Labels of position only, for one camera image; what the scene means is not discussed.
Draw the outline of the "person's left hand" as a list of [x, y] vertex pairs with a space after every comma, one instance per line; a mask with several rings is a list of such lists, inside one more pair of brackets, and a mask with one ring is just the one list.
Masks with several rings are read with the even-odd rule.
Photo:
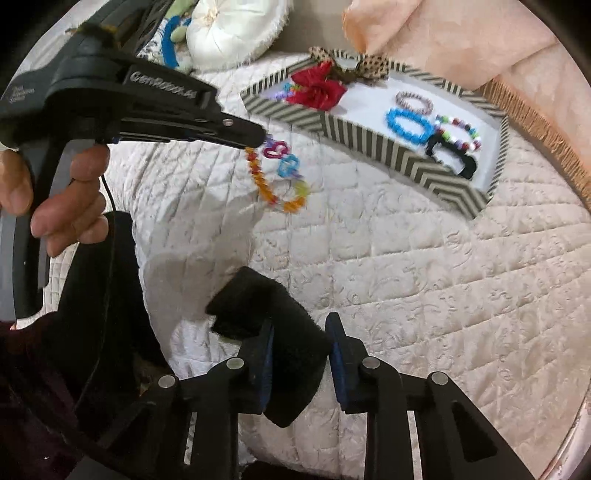
[[[106, 238], [106, 200], [100, 192], [99, 179], [109, 159], [109, 149], [99, 144], [75, 155], [70, 164], [71, 183], [36, 208], [30, 223], [31, 234], [46, 241], [50, 257], [60, 255], [75, 243], [96, 244]], [[24, 160], [13, 150], [2, 151], [1, 209], [22, 216], [32, 202], [31, 178]]]

